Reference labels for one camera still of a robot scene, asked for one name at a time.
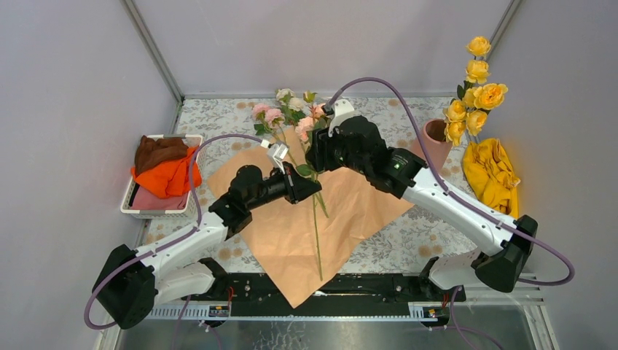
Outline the green peach wrapping paper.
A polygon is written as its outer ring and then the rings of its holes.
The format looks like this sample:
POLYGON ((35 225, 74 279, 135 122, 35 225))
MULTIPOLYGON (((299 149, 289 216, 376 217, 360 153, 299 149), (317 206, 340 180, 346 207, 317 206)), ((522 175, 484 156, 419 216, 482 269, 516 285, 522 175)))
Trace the green peach wrapping paper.
POLYGON ((324 280, 318 275, 312 199, 297 205, 276 200, 252 211, 252 222, 239 234, 207 251, 228 271, 262 269, 293 307, 351 263, 368 239, 400 218, 412 204, 380 192, 347 168, 318 180, 329 217, 318 207, 318 230, 324 280))

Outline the pink rose stem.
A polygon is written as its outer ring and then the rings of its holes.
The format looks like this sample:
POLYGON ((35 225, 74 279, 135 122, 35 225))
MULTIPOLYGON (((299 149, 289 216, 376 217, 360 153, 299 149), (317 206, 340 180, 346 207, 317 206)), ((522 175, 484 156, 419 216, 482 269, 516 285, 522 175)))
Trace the pink rose stem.
POLYGON ((289 106, 269 106, 257 104, 251 111, 254 130, 257 136, 272 137, 289 148, 286 160, 291 162, 297 172, 314 182, 318 172, 308 164, 305 152, 312 144, 311 132, 318 126, 326 125, 326 118, 319 105, 311 105, 310 112, 295 111, 289 106))

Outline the peach rose stem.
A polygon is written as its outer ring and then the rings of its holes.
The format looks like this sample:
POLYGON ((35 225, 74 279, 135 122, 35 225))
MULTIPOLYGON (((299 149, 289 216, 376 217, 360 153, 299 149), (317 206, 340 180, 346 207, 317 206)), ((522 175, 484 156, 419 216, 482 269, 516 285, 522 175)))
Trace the peach rose stem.
MULTIPOLYGON (((302 165, 303 173, 309 177, 309 179, 316 184, 318 184, 318 172, 317 170, 309 165, 308 160, 308 149, 309 146, 313 145, 313 137, 312 132, 318 129, 322 129, 328 126, 326 112, 323 110, 324 104, 317 102, 316 100, 317 93, 312 92, 310 90, 306 90, 302 94, 302 100, 305 102, 306 106, 309 108, 309 114, 305 115, 300 121, 298 125, 294 128, 295 133, 300 140, 301 149, 305 155, 305 165, 302 165)), ((318 230, 318 207, 321 207, 321 210, 324 213, 326 218, 329 217, 328 212, 326 210, 326 206, 324 203, 324 199, 322 198, 321 191, 319 190, 317 193, 312 195, 312 207, 313 207, 313 229, 316 240, 316 251, 317 251, 317 260, 318 260, 318 275, 320 281, 324 280, 322 259, 321 259, 321 245, 320 245, 320 237, 318 230)))

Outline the yellow rose stem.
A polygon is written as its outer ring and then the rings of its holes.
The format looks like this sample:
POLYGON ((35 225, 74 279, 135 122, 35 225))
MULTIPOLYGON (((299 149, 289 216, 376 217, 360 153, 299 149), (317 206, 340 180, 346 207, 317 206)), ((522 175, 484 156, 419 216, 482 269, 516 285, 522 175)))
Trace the yellow rose stem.
POLYGON ((509 92, 507 85, 489 82, 490 65, 487 56, 492 49, 490 40, 476 36, 466 45, 472 56, 465 68, 465 79, 456 88, 456 97, 443 110, 445 141, 457 147, 464 135, 478 136, 489 114, 500 107, 509 92))

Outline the pink cylindrical vase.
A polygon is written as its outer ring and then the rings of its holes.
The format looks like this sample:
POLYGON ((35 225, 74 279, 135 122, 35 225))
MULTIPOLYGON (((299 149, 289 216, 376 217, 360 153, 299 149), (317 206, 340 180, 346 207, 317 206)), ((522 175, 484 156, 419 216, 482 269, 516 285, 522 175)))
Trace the pink cylindrical vase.
POLYGON ((423 141, 426 150, 429 152, 429 157, 438 171, 442 169, 453 147, 453 143, 445 137, 445 128, 446 122, 444 120, 429 120, 421 129, 421 136, 417 137, 411 146, 413 154, 426 160, 420 144, 420 140, 423 141))

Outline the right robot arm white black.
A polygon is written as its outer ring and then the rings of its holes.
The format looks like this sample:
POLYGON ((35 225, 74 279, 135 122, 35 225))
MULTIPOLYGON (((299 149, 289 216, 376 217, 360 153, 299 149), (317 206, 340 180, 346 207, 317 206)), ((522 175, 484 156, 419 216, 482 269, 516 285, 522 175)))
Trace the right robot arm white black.
POLYGON ((376 190, 429 210, 475 244, 470 252, 429 262, 418 280, 422 297, 436 300, 446 290, 476 282, 504 293, 515 288, 531 254, 527 237, 535 236, 536 220, 527 215, 514 219, 457 188, 443 189, 425 160, 408 149, 387 146, 365 117, 351 117, 333 131, 314 130, 311 141, 306 158, 317 171, 349 168, 376 190), (517 237, 514 229, 525 237, 517 237))

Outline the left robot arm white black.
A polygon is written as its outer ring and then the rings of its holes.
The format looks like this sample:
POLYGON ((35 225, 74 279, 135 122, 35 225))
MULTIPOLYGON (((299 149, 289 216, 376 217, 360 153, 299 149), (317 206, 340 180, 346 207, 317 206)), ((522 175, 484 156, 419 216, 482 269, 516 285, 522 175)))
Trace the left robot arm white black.
POLYGON ((218 299, 226 290, 224 277, 204 263, 183 266, 183 262, 241 232, 252 221, 253 209, 281 198, 297 204, 321 189, 319 182, 301 176, 288 162, 274 168, 268 178, 257 166, 243 166, 198 223, 137 249, 124 244, 113 249, 93 286, 94 298, 123 330, 140 323, 155 306, 176 298, 203 294, 218 299))

